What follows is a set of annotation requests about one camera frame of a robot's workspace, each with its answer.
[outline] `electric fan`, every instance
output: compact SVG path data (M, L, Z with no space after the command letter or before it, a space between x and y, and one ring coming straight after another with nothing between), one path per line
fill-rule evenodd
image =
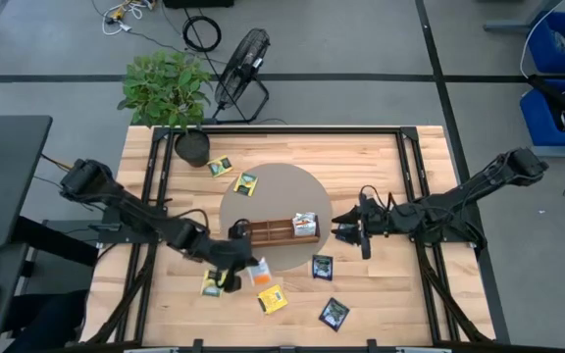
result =
M265 88L263 83L258 79L257 75L261 65L263 65L263 57L270 46L270 36L264 29L253 28L241 40L239 45L232 53L220 82L215 89L215 101L217 102L217 111L213 114L213 124L229 124L229 123L250 123L253 122L261 113L261 109L270 99L270 92ZM241 97L243 91L250 82L254 80L259 87L263 89L265 97L261 105L257 108L254 115L250 119L218 121L216 119L220 111L236 104Z

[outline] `fan grille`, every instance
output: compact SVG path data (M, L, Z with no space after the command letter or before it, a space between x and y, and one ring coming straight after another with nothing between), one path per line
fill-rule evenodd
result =
M232 106L241 96L252 78L258 73L253 65L263 59L270 45L270 36L264 29L253 28L241 40L232 53L215 89L215 101L220 108Z

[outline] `table leg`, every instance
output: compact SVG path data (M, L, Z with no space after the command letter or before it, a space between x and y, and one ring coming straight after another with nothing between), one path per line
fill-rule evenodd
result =
M47 251L63 259L89 267L95 266L97 261L98 250L94 246L73 239L25 217L17 219L13 241L25 242L35 249Z
M535 11L526 20L497 20L488 21L483 25L486 31L528 32L539 21L542 12L547 13L563 0L542 0Z

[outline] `black pot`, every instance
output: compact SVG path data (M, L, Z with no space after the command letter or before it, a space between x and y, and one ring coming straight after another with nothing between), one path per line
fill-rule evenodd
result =
M174 145L176 153L192 167L203 167L208 163L211 141L206 133L190 129L181 133Z

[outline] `round tan mat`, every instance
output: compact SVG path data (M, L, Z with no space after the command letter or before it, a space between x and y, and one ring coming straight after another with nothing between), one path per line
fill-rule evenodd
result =
M296 213L314 212L320 222L320 242L253 249L254 257L265 257L270 270L289 270L311 260L331 234L333 210L324 187L305 170L288 164L266 164L245 171L258 177L252 196L226 190L220 208L222 229L239 219L252 222L292 219Z

